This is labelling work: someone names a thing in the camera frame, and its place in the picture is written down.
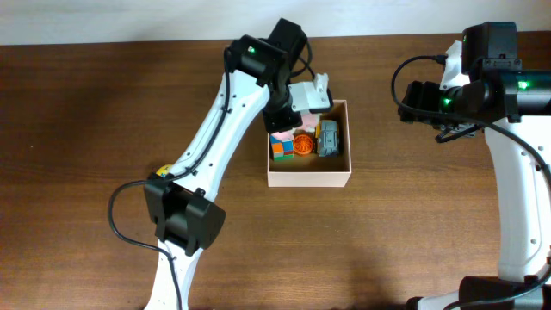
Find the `green light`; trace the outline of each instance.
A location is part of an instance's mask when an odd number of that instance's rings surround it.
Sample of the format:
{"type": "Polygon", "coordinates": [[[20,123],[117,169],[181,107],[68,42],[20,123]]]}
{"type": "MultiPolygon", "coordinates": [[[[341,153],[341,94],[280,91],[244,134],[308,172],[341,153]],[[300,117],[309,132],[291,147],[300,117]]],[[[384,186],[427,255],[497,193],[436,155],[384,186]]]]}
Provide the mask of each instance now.
{"type": "Polygon", "coordinates": [[[521,90],[526,90],[530,86],[530,83],[524,81],[518,81],[518,88],[521,90]]]}

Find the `white wall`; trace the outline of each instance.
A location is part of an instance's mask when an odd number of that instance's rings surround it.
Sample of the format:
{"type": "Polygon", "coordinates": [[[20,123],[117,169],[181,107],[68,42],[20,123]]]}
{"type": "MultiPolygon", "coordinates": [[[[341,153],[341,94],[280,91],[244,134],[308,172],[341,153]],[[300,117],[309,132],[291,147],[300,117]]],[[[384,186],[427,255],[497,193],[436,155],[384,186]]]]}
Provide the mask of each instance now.
{"type": "Polygon", "coordinates": [[[486,21],[551,30],[551,0],[0,0],[0,44],[458,33],[486,21]]]}

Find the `pink box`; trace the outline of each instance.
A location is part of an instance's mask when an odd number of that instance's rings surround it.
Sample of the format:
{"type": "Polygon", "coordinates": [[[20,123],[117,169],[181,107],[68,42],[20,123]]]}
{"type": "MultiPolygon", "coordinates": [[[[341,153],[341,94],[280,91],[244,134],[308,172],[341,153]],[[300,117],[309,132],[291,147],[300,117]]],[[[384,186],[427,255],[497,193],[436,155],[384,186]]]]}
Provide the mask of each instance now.
{"type": "Polygon", "coordinates": [[[289,160],[274,161],[269,155],[268,135],[268,186],[269,187],[344,187],[352,174],[350,136],[346,100],[334,100],[331,112],[322,116],[334,120],[339,126],[337,158],[321,158],[317,154],[294,155],[289,160]]]}

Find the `colorful cube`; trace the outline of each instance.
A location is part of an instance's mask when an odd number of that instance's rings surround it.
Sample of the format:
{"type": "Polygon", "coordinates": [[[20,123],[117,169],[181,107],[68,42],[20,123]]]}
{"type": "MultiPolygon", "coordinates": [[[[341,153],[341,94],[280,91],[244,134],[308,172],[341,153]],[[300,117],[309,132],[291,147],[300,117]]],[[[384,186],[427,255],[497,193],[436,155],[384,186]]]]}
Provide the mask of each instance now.
{"type": "Polygon", "coordinates": [[[281,141],[270,135],[269,142],[272,145],[274,160],[293,158],[294,148],[293,141],[291,139],[281,141]]]}

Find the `orange toy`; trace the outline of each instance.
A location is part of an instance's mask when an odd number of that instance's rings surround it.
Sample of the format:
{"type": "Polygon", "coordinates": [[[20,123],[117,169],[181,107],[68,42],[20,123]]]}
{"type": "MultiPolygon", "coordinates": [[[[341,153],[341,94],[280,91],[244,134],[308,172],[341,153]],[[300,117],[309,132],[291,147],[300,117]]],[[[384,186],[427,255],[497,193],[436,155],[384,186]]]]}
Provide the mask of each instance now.
{"type": "Polygon", "coordinates": [[[313,150],[313,140],[307,134],[299,134],[294,137],[294,152],[299,155],[310,154],[313,150]]]}

